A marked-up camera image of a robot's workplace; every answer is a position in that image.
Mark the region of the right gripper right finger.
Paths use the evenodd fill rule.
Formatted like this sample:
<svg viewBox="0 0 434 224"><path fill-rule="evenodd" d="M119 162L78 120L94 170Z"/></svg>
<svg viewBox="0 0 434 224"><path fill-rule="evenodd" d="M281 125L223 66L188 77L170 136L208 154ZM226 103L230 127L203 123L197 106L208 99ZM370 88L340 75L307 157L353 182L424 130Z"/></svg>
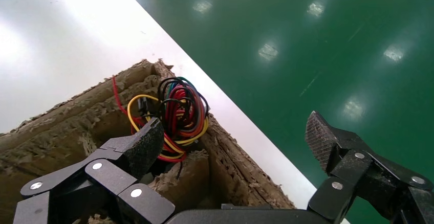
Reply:
<svg viewBox="0 0 434 224"><path fill-rule="evenodd" d="M356 198L390 223L433 223L433 183L375 153L357 134L331 126L317 111L305 141L328 178L308 202L326 223L341 223Z"/></svg>

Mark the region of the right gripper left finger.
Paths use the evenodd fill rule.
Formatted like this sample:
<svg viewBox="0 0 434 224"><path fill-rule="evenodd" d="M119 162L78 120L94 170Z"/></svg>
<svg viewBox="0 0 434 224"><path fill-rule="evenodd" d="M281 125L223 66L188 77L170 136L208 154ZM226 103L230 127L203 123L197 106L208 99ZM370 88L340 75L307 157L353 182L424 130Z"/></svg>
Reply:
<svg viewBox="0 0 434 224"><path fill-rule="evenodd" d="M162 123L153 118L134 135L111 138L84 160L29 181L14 223L73 223L95 214L115 223L164 223L174 204L141 183L163 141Z"/></svg>

